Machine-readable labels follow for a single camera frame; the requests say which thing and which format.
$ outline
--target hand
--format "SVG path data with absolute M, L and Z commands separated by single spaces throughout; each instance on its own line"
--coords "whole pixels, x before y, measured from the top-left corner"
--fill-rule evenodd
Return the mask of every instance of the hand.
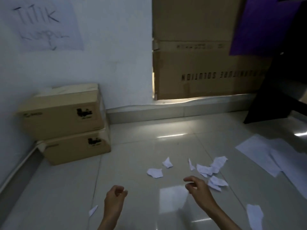
M 215 202 L 208 185 L 204 180 L 194 176 L 189 176 L 183 179 L 185 182 L 192 182 L 185 185 L 186 189 L 193 196 L 196 203 L 205 212 L 213 211 L 219 206 Z
M 114 185 L 108 191 L 104 200 L 104 214 L 99 230 L 115 228 L 127 194 L 128 191 L 121 185 Z

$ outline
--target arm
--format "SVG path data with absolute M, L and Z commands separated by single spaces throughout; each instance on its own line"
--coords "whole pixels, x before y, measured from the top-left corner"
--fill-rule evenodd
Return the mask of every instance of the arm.
M 103 219 L 97 230 L 113 230 L 122 212 L 128 191 L 123 186 L 114 185 L 106 194 L 104 200 Z
M 186 177 L 183 180 L 192 182 L 185 185 L 186 189 L 193 196 L 199 207 L 207 213 L 221 230 L 241 230 L 217 205 L 204 180 L 194 176 Z

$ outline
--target paper sign on wall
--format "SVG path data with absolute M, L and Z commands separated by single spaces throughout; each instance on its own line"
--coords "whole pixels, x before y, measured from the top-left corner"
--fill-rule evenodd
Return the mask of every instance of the paper sign on wall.
M 23 51 L 83 50 L 69 0 L 0 0 L 0 12 Z

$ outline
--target left hand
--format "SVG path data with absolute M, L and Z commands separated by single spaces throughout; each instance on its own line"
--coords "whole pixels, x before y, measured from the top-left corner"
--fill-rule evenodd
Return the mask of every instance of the left hand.
M 121 185 L 114 185 L 107 192 L 104 200 L 104 214 L 99 229 L 114 229 L 122 212 L 128 191 Z

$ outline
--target glossy floor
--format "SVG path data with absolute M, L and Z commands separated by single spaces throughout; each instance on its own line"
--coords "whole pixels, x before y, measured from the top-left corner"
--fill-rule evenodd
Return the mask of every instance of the glossy floor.
M 217 156 L 228 161 L 217 175 L 229 183 L 212 190 L 221 208 L 242 228 L 250 229 L 247 204 L 260 205 L 263 228 L 307 229 L 307 200 L 289 180 L 273 178 L 235 149 L 255 133 L 283 138 L 298 151 L 306 148 L 307 127 L 294 118 L 242 124 L 246 112 L 124 123 L 111 126 L 112 152 L 50 166 L 46 161 L 26 187 L 5 230 L 96 230 L 103 216 L 106 192 L 114 184 L 129 194 L 116 229 L 218 229 L 194 202 L 182 179 L 189 175 L 188 158 L 210 165 Z M 170 169 L 162 161 L 170 157 Z M 163 178 L 146 174 L 162 168 Z M 98 205 L 89 218 L 88 211 Z

